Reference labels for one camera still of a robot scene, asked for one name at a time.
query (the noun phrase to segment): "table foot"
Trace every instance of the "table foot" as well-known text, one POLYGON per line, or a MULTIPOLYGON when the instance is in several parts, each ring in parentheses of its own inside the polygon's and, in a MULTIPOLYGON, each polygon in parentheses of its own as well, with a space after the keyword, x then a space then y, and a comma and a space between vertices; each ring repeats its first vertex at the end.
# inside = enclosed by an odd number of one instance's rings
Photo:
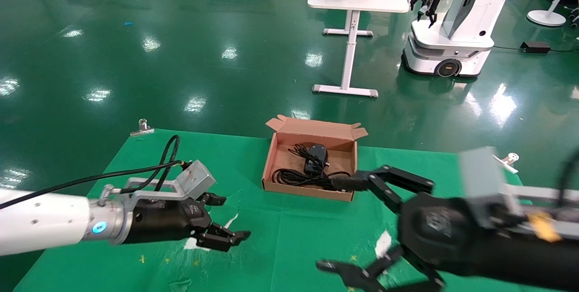
MULTIPOLYGON (((324 28, 323 34, 337 34, 337 35, 348 35, 350 34, 349 30, 345 29, 335 29, 335 28, 324 28)), ((359 36, 374 36, 374 33, 371 30, 358 30, 356 35, 359 36)))
POLYGON ((378 97, 377 90, 367 90, 365 88, 349 87, 348 89, 342 90, 340 86, 314 85, 312 91, 378 97))

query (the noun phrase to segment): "black cable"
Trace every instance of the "black cable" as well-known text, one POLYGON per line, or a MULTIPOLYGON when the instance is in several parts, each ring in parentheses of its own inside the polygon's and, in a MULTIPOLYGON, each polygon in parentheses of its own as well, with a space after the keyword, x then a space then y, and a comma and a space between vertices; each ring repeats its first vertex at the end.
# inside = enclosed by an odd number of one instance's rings
POLYGON ((577 172, 579 168, 579 149, 577 149, 563 166, 563 172, 558 181, 559 198, 557 199, 557 208, 565 206, 565 191, 571 185, 571 177, 577 172))
MULTIPOLYGON (((169 147, 171 147, 171 143, 173 141, 175 142, 175 145, 173 146, 173 150, 171 152, 171 158, 170 158, 169 162, 172 162, 175 160, 175 156, 177 154, 177 150, 179 149, 179 143, 180 143, 180 137, 178 135, 173 135, 169 139, 167 144, 165 145, 165 149, 163 149, 163 154, 161 154, 161 161, 159 161, 159 165, 165 163, 165 158, 167 158, 167 153, 169 152, 169 147)), ((147 187, 151 183, 151 181, 153 181, 153 179, 155 179, 157 174, 159 174, 159 172, 161 172, 161 169, 162 168, 153 172, 153 174, 151 174, 151 176, 145 182, 141 183, 137 187, 127 187, 127 188, 120 189, 120 193, 133 193, 137 190, 141 190, 144 187, 147 187)), ((159 191, 159 189, 161 189, 161 186, 163 185, 163 182, 165 182, 165 179, 167 178, 168 172, 170 170, 171 170, 171 168, 165 169, 165 171, 161 175, 161 178, 159 178, 159 182, 157 183, 157 186, 155 187, 155 191, 159 191)))
POLYGON ((523 48, 509 48, 509 47, 499 47, 499 46, 493 46, 496 48, 504 48, 504 49, 517 49, 517 50, 523 50, 523 48))
POLYGON ((155 179, 157 174, 159 174, 159 172, 161 170, 165 169, 163 174, 161 175, 161 178, 159 179, 159 183, 157 183, 157 187, 155 187, 155 191, 159 191, 159 189, 161 189, 161 186, 163 185, 163 182, 165 182, 165 179, 167 178, 167 175, 168 175, 169 171, 171 170, 171 167, 175 166, 177 164, 181 164, 182 166, 185 164, 180 160, 178 160, 178 161, 175 160, 177 150, 179 149, 179 143, 180 143, 180 137, 178 135, 173 135, 171 137, 171 139, 169 139, 169 141, 165 145, 165 149, 163 150, 163 154, 161 155, 161 161, 159 162, 159 165, 157 165, 157 166, 150 166, 148 168, 137 168, 135 170, 124 170, 124 171, 103 173, 103 174, 99 174, 99 175, 93 175, 92 177, 77 179, 74 181, 63 183, 61 185, 56 185, 54 187, 48 187, 46 189, 42 189, 40 191, 35 191, 33 193, 29 193, 27 195, 24 195, 22 197, 12 199, 11 201, 6 201, 6 202, 0 204, 0 210, 4 209, 6 207, 9 207, 9 206, 15 205, 17 203, 20 203, 22 201, 27 201, 28 199, 35 198, 35 197, 38 197, 41 195, 45 195, 46 193, 58 191, 60 189, 66 188, 66 187, 72 187, 75 185, 79 185, 81 183, 97 181, 97 180, 105 179, 105 178, 119 177, 120 175, 129 175, 129 174, 137 174, 137 173, 155 171, 155 172, 153 172, 153 174, 151 174, 151 176, 145 182, 141 183, 137 187, 120 189, 120 193, 132 193, 132 192, 135 192, 137 190, 143 189, 144 187, 149 185, 149 183, 151 183, 151 181, 153 179, 155 179), (173 145, 173 150, 171 152, 171 158, 169 159, 169 162, 165 163, 165 158, 167 158, 167 154, 169 152, 169 147, 171 147, 172 142, 175 142, 175 144, 173 145))
MULTIPOLYGON (((504 49, 517 49, 519 51, 525 51, 525 49, 523 48, 512 48, 512 47, 499 47, 499 46, 493 46, 496 48, 504 48, 504 49)), ((577 49, 552 49, 552 52, 577 52, 579 51, 579 48, 577 49)))
POLYGON ((552 49, 553 52, 577 52, 579 51, 579 48, 577 49, 552 49))
POLYGON ((271 180, 275 183, 282 183, 285 185, 291 185, 295 187, 304 185, 317 185, 322 187, 324 190, 335 191, 336 189, 332 186, 330 178, 334 175, 344 174, 350 176, 350 173, 344 171, 325 173, 324 169, 327 164, 324 164, 322 160, 310 154, 306 146, 302 144, 295 144, 294 149, 289 149, 288 151, 296 156, 305 158, 306 160, 312 161, 315 168, 319 171, 320 175, 308 176, 299 171, 292 170, 291 168, 279 168, 273 172, 271 175, 271 180))
MULTIPOLYGON (((177 150, 179 149, 180 144, 180 137, 178 135, 173 135, 171 139, 169 139, 169 141, 167 142, 165 150, 168 149, 168 146, 171 145, 173 141, 175 141, 175 145, 173 145, 173 151, 171 152, 171 158, 169 158, 169 162, 173 162, 175 160, 175 157, 177 156, 177 150)), ((159 162, 160 164, 165 162, 165 156, 166 154, 163 154, 163 156, 161 156, 161 161, 159 162)), ((165 179, 167 178, 167 175, 169 174, 170 171, 171 168, 165 168, 165 171, 163 172, 163 174, 161 174, 161 178, 159 178, 159 182, 157 182, 157 186, 155 186, 155 191, 161 190, 163 182, 165 182, 165 179)))
POLYGON ((92 177, 86 177, 86 178, 82 178, 82 179, 77 179, 74 181, 70 181, 67 183, 63 183, 61 185, 56 185, 54 187, 48 187, 46 189, 42 189, 40 191, 35 191, 33 193, 29 193, 27 195, 24 195, 22 197, 18 197, 16 199, 12 199, 11 201, 6 201, 2 204, 0 204, 0 210, 1 209, 5 209, 6 207, 12 206, 12 205, 16 205, 17 203, 23 202, 23 201, 27 201, 28 199, 32 199, 41 195, 45 195, 47 193, 51 193, 60 189, 64 189, 66 187, 72 187, 74 185, 79 185, 81 183, 85 183, 85 182, 91 182, 91 181, 96 181, 96 180, 100 180, 100 179, 106 179, 106 178, 112 178, 112 177, 119 177, 121 175, 129 175, 129 174, 137 174, 137 173, 143 173, 143 172, 151 172, 153 170, 160 170, 162 168, 170 168, 172 166, 175 166, 177 164, 182 164, 182 161, 174 161, 174 162, 169 162, 169 163, 165 163, 165 164, 159 164, 156 166, 149 166, 148 168, 136 168, 134 170, 124 170, 124 171, 117 171, 117 172, 109 172, 109 173, 103 173, 103 174, 99 174, 99 175, 93 175, 92 177))

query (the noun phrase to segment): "yellow label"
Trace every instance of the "yellow label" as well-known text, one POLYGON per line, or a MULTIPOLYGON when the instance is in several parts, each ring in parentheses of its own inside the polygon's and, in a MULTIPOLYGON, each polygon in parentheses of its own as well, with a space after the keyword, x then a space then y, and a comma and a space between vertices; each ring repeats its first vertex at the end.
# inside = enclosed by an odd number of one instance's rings
POLYGON ((548 241, 557 242, 561 241, 561 236, 555 230, 551 216, 546 212, 535 212, 532 214, 527 214, 529 217, 529 223, 535 230, 535 234, 538 238, 548 241))

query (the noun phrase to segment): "cardboard box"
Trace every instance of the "cardboard box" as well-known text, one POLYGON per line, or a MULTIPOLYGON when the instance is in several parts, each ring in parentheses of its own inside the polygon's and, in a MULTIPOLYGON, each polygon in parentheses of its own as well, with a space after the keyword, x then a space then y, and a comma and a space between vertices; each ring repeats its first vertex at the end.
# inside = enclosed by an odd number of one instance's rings
POLYGON ((269 153, 263 170, 262 183, 265 191, 291 193, 292 195, 352 201, 353 191, 327 191, 314 185, 294 187, 274 183, 271 175, 279 168, 291 168, 303 173, 304 158, 288 151, 295 144, 304 144, 310 148, 322 144, 327 148, 326 173, 346 171, 353 174, 358 169, 358 143, 356 139, 368 135, 366 129, 359 128, 360 123, 343 124, 315 120, 295 119, 278 115, 266 123, 275 130, 269 153))

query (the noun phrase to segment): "green mat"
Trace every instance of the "green mat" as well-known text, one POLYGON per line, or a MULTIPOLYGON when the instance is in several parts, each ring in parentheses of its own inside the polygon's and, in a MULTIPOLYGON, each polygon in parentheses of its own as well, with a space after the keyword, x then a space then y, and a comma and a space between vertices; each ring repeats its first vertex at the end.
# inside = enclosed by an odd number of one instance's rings
MULTIPOLYGON (((268 139, 158 130, 129 138, 107 172, 157 164, 167 140, 181 137, 178 158, 199 159, 217 179, 210 189, 227 196, 212 207, 220 224, 235 218, 232 230, 252 236, 229 253, 184 249, 186 240, 126 246, 81 242, 47 250, 16 287, 17 292, 301 292, 345 291, 341 279, 317 271, 317 259, 340 259, 365 265, 376 258, 379 236, 396 235, 396 217, 368 192, 352 203, 265 192, 261 187, 268 139)), ((383 164, 432 179, 436 196, 460 196, 457 156, 448 153, 360 147, 359 168, 383 164)), ((179 170, 174 168, 173 179, 179 170)), ((508 174, 520 185, 516 175, 508 174)), ((101 180, 89 197, 98 197, 106 183, 121 187, 128 177, 101 180)), ((395 190, 402 197, 410 193, 395 190)), ((520 290, 515 284, 484 278, 442 276, 446 292, 520 290)), ((382 277, 386 286, 422 280, 406 261, 382 277)))

